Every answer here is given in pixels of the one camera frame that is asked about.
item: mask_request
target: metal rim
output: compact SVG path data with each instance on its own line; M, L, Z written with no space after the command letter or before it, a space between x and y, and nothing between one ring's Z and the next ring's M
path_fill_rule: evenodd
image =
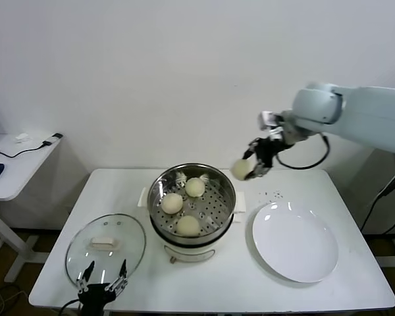
M70 275L69 275L69 273L68 273L68 271L67 271L67 264L66 264L66 263L67 263L68 251L69 251L70 247L72 246L73 241L76 239L76 237L77 237L77 236L78 236L78 235L79 235L89 224L92 224L93 222L96 222L96 221L98 221L99 219L102 219L102 218L104 218L104 217L115 216L115 215L130 217L131 219L133 219L135 222L137 222L137 223L139 224L139 227L141 228L141 230L142 230L142 232L143 232L143 234L144 234L144 248L143 248L143 250L142 250L142 254L141 254L140 258L139 258L138 264L133 268L132 272L130 272L130 273L127 274L127 277L130 277L130 276L133 274L133 272L135 272L136 269L139 267L139 264L142 262L142 259L144 258L144 255L145 255L145 249L146 249L146 233L145 233L145 228L142 226L142 224L140 223L140 221L138 221L137 219L135 219L135 218L134 218L133 216L131 216L131 215L122 214L122 213L106 214L106 215L97 217L96 219L90 221L88 224L86 224L85 226L83 226L83 227L73 236L73 238L72 238L72 240L70 241L70 244L68 245L68 248L67 248L67 250L66 250L66 255L65 255L65 272L66 272L67 278L69 279L69 281L70 281L74 286L76 286L76 283L72 281L72 279L71 279L71 277L70 277Z
M175 171L176 169L184 168L184 167L202 167L202 168L210 169L211 171L213 171L213 172L215 172L215 173L218 173L218 174L221 173L221 174L224 176L224 179L227 181L227 183L231 186L231 188L233 188L233 190L232 190L232 199L233 199L233 201L234 201L234 204L236 203L236 191L234 190L234 186L233 186L232 182L230 181L230 179L226 176L226 174L224 174L222 171L220 171L219 169L217 169L217 168L215 168L215 167L212 167L212 166L209 166L209 165L205 165L205 164L203 164L203 163L182 163L181 165L177 165L177 166L171 167L171 168L165 170L164 172L162 172L162 173L158 176L158 178L156 178L156 179L152 182L152 185L150 186L150 188L152 189L152 188L156 185L156 183L158 183L158 181L160 181L167 173L172 172L172 171ZM150 203L150 197L151 197L151 190L149 190L148 195L147 195L147 208L148 208L148 212L149 212L149 213L150 213L150 211L149 211L149 206L152 205L152 203L153 203L153 202ZM211 235L211 234L213 234L213 233L215 233L215 232L218 232L221 228L222 228L222 227L220 227L220 228L218 228L216 231L211 232L211 233L209 233L209 234L206 234L206 235L204 235L204 236L209 236L209 235ZM164 230L165 232L169 233L169 234L172 234L172 233L171 233L169 230L167 230L167 229L164 229L164 228L163 228L163 230ZM183 238L183 239L185 239L185 240L195 240L196 238L201 238L201 237L203 237L203 236L181 236L181 238Z

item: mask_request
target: perforated steamer tray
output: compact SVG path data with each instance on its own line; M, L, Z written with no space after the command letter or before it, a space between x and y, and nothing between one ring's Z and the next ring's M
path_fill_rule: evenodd
M205 193L201 197L187 195L184 187L190 178L201 178L205 182ZM162 198L169 193L182 196L183 208L177 214L169 215L162 210ZM236 194L230 180L221 171L202 164L185 164L167 170L153 183L147 198L154 227L181 238L185 238L177 233L181 217L195 217L201 227L198 237L210 236L230 223L235 203Z

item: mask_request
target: glass lid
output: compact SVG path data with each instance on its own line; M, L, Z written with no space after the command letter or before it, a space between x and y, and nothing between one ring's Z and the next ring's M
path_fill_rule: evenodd
M88 283L111 283L126 260L129 277L140 264L145 247L145 230L134 217L125 214L99 217L72 239L66 252L66 274L76 285L76 280L93 262Z

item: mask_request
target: white side table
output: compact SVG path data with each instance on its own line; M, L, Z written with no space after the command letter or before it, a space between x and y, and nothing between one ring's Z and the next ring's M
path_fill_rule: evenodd
M8 155L14 155L25 149L37 148L44 141L43 138L38 138L26 143L16 144L14 137L15 135L0 134L0 151ZM51 146L23 153L12 159L0 155L0 163L5 165L5 170L0 176L0 201L14 199L59 142L60 140ZM30 236L24 242L0 219L0 247L5 242L18 253L18 257L5 277L5 282L13 282L25 263L45 263L48 253L32 251L32 247L37 240L38 236Z

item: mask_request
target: white plate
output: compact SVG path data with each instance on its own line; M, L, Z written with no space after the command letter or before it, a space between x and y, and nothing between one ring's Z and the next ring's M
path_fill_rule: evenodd
M319 282L338 262L338 244L329 227L294 202L262 208L253 222L253 240L270 267L298 282Z

